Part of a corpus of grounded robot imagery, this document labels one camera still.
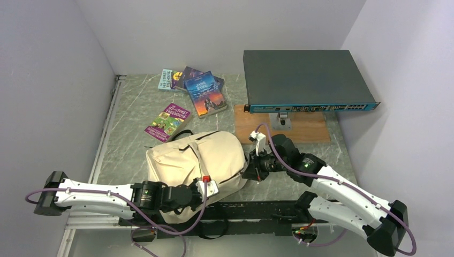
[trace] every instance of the jane eyre book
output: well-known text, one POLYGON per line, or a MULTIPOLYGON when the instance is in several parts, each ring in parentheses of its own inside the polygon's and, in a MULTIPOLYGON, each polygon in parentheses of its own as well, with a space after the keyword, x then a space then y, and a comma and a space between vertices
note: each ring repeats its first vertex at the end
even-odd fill
POLYGON ((227 108, 225 99, 210 71, 184 81, 199 117, 215 114, 227 108))
MULTIPOLYGON (((203 74, 203 72, 201 72, 199 70, 193 69, 191 67, 186 67, 184 69, 183 73, 181 74, 180 79, 179 79, 177 85, 175 86, 175 88, 178 89, 178 90, 181 90, 183 92, 187 92, 187 89, 186 89, 186 86, 184 84, 184 81, 188 80, 188 79, 192 79, 192 78, 197 77, 197 76, 200 76, 202 74, 203 74)), ((218 88, 221 91, 222 86, 224 86, 224 80, 221 79, 221 78, 218 78, 216 76, 214 76, 214 79, 218 83, 218 88)))
POLYGON ((191 112, 171 103, 145 129, 145 133, 165 143, 191 119, 191 112))
POLYGON ((182 74, 183 73, 181 71, 163 69, 157 89, 160 91, 177 92, 178 90, 176 90, 175 87, 182 74))

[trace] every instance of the metal bracket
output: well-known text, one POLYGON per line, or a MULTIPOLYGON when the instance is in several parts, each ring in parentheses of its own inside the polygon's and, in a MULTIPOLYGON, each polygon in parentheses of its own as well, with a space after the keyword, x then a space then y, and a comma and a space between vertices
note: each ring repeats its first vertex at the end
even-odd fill
POLYGON ((118 225, 118 217, 96 213, 70 214, 66 229, 131 229, 131 226, 118 225))
POLYGON ((245 104, 243 108, 243 112, 250 112, 251 111, 251 106, 249 104, 245 104))
POLYGON ((126 80, 126 75, 115 75, 115 86, 113 89, 110 91, 110 94, 113 96, 115 95, 115 92, 117 91, 117 84, 119 81, 125 81, 126 80))
POLYGON ((92 171, 90 173, 90 177, 88 178, 88 183, 90 184, 96 184, 98 180, 99 173, 101 171, 101 165, 104 160, 105 151, 107 150, 107 142, 109 141, 110 131, 112 130, 114 117, 115 114, 117 113, 118 105, 120 103, 120 98, 123 92, 123 83, 125 82, 125 79, 126 79, 125 75, 116 76, 114 95, 110 103, 110 108, 107 113, 107 117, 104 122, 104 128, 101 134, 101 141, 96 151, 92 171))
POLYGON ((374 107, 372 107, 372 110, 375 110, 375 108, 377 108, 379 106, 379 104, 381 104, 381 102, 376 102, 374 107))
POLYGON ((272 130, 292 130, 292 122, 287 112, 268 114, 272 130))

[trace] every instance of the black mount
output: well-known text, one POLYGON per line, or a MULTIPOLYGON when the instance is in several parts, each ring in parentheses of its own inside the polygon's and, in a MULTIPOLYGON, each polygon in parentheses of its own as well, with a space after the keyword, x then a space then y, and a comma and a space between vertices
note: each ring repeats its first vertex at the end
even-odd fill
MULTIPOLYGON (((60 183, 65 181, 65 178, 68 178, 68 176, 64 172, 54 171, 47 178, 44 188, 58 188, 60 183)), ((60 216, 62 212, 69 209, 70 207, 59 207, 55 205, 55 201, 57 200, 55 197, 56 194, 57 192, 55 191, 42 192, 33 213, 44 216, 60 216)))
MULTIPOLYGON (((408 212, 407 206, 396 200, 389 205, 390 212, 400 218, 408 226, 408 212)), ((396 255, 397 248, 399 247, 402 239, 405 236, 404 227, 398 223, 393 217, 387 215, 381 218, 382 224, 376 229, 370 226, 363 226, 362 229, 367 235, 367 242, 377 252, 386 256, 396 255)))

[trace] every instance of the white wall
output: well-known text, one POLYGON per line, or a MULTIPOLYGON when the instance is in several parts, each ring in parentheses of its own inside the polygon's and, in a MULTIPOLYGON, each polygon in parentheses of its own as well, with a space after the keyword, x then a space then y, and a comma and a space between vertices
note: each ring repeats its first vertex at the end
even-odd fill
POLYGON ((368 0, 343 49, 382 101, 339 115, 360 186, 407 204, 417 256, 452 256, 454 2, 368 0))
POLYGON ((114 72, 74 1, 2 1, 0 38, 0 255, 55 256, 66 217, 24 196, 54 170, 88 179, 114 72))
POLYGON ((365 0, 77 0, 117 74, 243 73, 243 50, 339 49, 365 0))

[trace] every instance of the backpack strap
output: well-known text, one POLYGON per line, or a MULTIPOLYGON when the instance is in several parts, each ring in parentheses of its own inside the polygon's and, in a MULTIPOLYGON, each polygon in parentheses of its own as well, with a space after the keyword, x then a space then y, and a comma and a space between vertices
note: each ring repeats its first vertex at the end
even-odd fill
POLYGON ((197 160, 199 160, 200 177, 208 176, 209 174, 207 167, 205 166, 205 163, 203 162, 202 157, 200 156, 199 145, 197 145, 196 142, 189 142, 187 145, 192 150, 195 157, 197 157, 197 160))
POLYGON ((189 133, 189 134, 191 134, 191 135, 194 134, 194 133, 192 133, 191 130, 182 130, 182 131, 178 132, 176 135, 174 135, 173 138, 170 140, 170 142, 177 140, 177 138, 178 138, 179 136, 181 136, 181 135, 183 135, 183 134, 186 134, 186 133, 189 133))

